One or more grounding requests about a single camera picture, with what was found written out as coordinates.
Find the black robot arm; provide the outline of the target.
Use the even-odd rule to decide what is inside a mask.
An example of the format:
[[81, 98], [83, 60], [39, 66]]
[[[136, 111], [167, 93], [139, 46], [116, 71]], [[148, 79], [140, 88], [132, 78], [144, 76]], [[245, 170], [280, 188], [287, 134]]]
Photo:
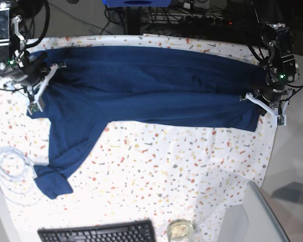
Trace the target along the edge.
[[[30, 31], [21, 33], [27, 19], [45, 9], [44, 27], [39, 38], [28, 44]], [[44, 79], [46, 54], [30, 59], [28, 49], [36, 47], [46, 36], [50, 21], [48, 1], [0, 1], [0, 77], [10, 78], [23, 86], [34, 86]]]
[[293, 34], [288, 22], [292, 16], [290, 1], [250, 1], [261, 26], [261, 40], [268, 56], [254, 54], [260, 67], [267, 70], [266, 85], [258, 87], [257, 99], [272, 108], [286, 105], [303, 86], [294, 82], [299, 77], [293, 55]]

